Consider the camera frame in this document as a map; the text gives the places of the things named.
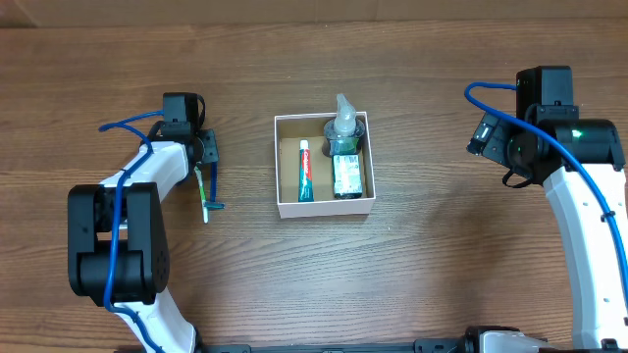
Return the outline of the red green toothpaste tube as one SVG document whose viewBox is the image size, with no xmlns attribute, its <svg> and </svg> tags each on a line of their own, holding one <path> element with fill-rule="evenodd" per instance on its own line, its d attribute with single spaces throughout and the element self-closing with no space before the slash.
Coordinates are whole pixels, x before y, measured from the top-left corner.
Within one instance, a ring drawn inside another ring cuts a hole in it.
<svg viewBox="0 0 628 353">
<path fill-rule="evenodd" d="M 313 180 L 311 174 L 311 160 L 309 142 L 306 139 L 299 141 L 299 202 L 313 202 Z"/>
</svg>

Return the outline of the blue disposable razor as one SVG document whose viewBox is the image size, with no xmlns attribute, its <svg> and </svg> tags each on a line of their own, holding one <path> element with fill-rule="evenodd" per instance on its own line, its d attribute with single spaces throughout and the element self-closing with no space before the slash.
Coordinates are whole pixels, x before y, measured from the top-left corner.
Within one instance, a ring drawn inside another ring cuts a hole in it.
<svg viewBox="0 0 628 353">
<path fill-rule="evenodd" d="M 226 205 L 222 202 L 218 202 L 217 196 L 217 178 L 218 178 L 218 163 L 211 164 L 211 176 L 210 176 L 210 193 L 209 198 L 203 202 L 203 206 L 207 211 L 212 210 L 224 210 Z"/>
</svg>

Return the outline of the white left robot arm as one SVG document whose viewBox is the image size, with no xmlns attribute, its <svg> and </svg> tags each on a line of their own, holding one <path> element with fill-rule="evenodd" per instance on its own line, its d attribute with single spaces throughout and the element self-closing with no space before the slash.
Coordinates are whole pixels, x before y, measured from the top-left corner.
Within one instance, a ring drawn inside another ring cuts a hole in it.
<svg viewBox="0 0 628 353">
<path fill-rule="evenodd" d="M 150 131 L 137 117 L 105 124 L 139 139 L 137 154 L 118 172 L 68 194 L 68 277 L 77 296 L 122 319 L 144 352 L 200 352 L 202 338 L 178 308 L 167 285 L 171 258 L 162 212 L 170 191 L 198 182 L 202 218 L 221 209 L 216 199 L 219 153 L 215 132 L 204 128 L 204 98 L 167 92 L 150 113 Z"/>
</svg>

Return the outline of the clear soap pump bottle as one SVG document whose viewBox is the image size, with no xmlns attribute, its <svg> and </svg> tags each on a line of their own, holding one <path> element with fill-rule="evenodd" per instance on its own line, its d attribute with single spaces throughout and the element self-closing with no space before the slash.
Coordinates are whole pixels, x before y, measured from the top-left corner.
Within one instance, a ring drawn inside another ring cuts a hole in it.
<svg viewBox="0 0 628 353">
<path fill-rule="evenodd" d="M 337 115 L 324 125 L 323 154 L 327 157 L 359 154 L 365 131 L 353 105 L 344 94 L 338 94 Z"/>
</svg>

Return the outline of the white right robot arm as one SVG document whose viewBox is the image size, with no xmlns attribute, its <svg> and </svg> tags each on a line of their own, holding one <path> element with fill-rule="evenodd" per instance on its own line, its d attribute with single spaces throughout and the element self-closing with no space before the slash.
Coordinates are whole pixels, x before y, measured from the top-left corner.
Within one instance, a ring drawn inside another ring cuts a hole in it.
<svg viewBox="0 0 628 353">
<path fill-rule="evenodd" d="M 543 188 L 561 236 L 573 303 L 575 352 L 627 349 L 626 158 L 613 122 L 583 120 L 567 66 L 538 66 L 503 84 L 516 94 L 509 115 L 472 94 L 495 88 L 470 83 L 465 98 L 483 111 L 467 150 L 507 169 L 508 184 Z"/>
</svg>

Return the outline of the green white toothbrush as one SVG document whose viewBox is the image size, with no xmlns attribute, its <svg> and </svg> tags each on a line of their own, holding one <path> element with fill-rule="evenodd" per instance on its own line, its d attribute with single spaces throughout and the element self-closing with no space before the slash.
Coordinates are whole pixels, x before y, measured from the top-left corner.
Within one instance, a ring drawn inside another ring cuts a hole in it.
<svg viewBox="0 0 628 353">
<path fill-rule="evenodd" d="M 195 173 L 197 183 L 198 183 L 203 223 L 207 225 L 209 223 L 209 211 L 206 207 L 206 192 L 205 192 L 205 187 L 204 187 L 204 178 L 202 175 L 202 171 L 198 165 L 194 166 L 193 171 Z"/>
</svg>

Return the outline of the green white soap packet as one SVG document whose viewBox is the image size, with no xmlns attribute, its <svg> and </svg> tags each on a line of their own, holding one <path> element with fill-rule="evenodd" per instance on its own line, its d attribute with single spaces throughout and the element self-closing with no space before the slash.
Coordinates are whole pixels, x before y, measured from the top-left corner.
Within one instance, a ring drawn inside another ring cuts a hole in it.
<svg viewBox="0 0 628 353">
<path fill-rule="evenodd" d="M 334 194 L 337 199 L 360 198 L 363 193 L 358 155 L 333 157 Z"/>
</svg>

